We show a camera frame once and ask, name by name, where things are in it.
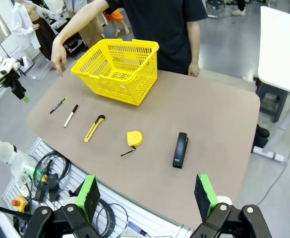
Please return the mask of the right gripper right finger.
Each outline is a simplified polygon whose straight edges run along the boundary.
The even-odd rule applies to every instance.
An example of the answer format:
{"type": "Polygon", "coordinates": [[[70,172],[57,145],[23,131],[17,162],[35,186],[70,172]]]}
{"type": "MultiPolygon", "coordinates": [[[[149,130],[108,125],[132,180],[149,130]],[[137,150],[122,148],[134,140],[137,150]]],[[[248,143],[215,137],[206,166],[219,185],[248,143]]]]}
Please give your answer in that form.
{"type": "Polygon", "coordinates": [[[192,238],[270,238],[271,233],[260,208],[254,204],[237,209],[230,198],[217,197],[206,174],[198,173],[194,189],[202,223],[192,238]]]}

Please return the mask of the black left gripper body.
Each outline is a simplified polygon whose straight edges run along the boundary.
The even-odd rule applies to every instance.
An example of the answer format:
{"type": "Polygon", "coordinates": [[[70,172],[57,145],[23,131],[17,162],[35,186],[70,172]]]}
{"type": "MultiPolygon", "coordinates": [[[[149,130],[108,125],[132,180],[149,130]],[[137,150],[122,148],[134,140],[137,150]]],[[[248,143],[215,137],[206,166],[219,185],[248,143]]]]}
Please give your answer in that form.
{"type": "Polygon", "coordinates": [[[11,92],[20,100],[25,97],[26,89],[21,85],[19,81],[20,75],[6,75],[0,80],[0,85],[4,88],[10,87],[11,92]]]}

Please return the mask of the person's left hand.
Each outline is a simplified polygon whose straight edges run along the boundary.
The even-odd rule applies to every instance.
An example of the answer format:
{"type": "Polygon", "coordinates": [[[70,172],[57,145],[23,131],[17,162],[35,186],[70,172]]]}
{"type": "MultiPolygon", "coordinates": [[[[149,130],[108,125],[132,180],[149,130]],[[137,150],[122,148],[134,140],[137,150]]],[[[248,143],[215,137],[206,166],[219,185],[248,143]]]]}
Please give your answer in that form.
{"type": "Polygon", "coordinates": [[[200,68],[198,63],[191,63],[188,67],[188,76],[198,77],[200,68]]]}

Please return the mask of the person's right hand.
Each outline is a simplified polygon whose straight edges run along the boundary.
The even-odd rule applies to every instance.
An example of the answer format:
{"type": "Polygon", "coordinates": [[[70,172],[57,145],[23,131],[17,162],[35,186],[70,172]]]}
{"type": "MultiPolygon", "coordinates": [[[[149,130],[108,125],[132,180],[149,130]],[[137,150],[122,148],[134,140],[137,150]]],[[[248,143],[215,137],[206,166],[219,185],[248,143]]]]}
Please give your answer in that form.
{"type": "Polygon", "coordinates": [[[59,75],[63,77],[64,64],[67,63],[67,54],[62,43],[60,43],[57,39],[53,42],[51,61],[59,75]]]}

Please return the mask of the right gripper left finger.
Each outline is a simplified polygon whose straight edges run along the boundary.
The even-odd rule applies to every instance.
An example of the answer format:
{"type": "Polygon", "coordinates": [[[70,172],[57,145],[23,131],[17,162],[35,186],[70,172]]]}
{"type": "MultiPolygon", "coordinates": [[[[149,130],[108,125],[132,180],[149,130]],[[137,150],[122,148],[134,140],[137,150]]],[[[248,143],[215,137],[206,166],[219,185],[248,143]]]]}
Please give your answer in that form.
{"type": "Polygon", "coordinates": [[[57,210],[48,206],[37,207],[24,233],[25,238],[61,238],[74,235],[76,238],[99,238],[92,220],[100,199],[97,180],[88,175],[74,202],[57,210]]]}

